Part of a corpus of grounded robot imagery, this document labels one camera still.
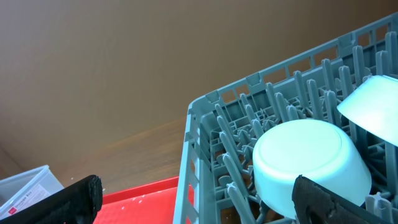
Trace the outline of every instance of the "white label sticker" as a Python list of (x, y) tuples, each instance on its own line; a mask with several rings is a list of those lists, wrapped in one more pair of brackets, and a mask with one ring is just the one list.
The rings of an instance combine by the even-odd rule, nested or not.
[(26, 194), (20, 198), (14, 205), (4, 214), (1, 218), (6, 218), (13, 215), (35, 203), (50, 196), (50, 193), (46, 191), (40, 184), (36, 184)]

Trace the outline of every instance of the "red plastic bin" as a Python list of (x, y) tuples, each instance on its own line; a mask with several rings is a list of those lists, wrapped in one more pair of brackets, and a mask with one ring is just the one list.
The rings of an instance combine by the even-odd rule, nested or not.
[[(172, 223), (178, 177), (105, 195), (94, 224)], [(193, 203), (193, 189), (189, 189)]]

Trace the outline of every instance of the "brown wall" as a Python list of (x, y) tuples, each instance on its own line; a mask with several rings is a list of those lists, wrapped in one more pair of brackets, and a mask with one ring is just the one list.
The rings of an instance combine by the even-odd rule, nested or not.
[(395, 11), (396, 0), (0, 1), (0, 143), (23, 169), (62, 169)]

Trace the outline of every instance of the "white container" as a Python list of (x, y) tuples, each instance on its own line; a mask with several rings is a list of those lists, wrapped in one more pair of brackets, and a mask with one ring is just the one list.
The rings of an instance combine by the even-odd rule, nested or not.
[(47, 165), (0, 180), (0, 220), (62, 189)]
[(275, 212), (295, 218), (292, 191), (303, 175), (361, 205), (370, 192), (369, 169), (349, 136), (335, 125), (300, 119), (263, 134), (253, 152), (256, 190)]

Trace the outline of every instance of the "dish rack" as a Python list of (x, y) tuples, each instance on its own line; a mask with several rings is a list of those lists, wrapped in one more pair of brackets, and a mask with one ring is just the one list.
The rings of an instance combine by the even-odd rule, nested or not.
[(345, 131), (373, 178), (363, 208), (398, 223), (398, 148), (336, 108), (369, 76), (397, 77), (397, 32), (398, 12), (191, 102), (174, 223), (295, 223), (272, 220), (275, 214), (256, 194), (251, 158), (259, 136), (294, 119), (324, 120)]

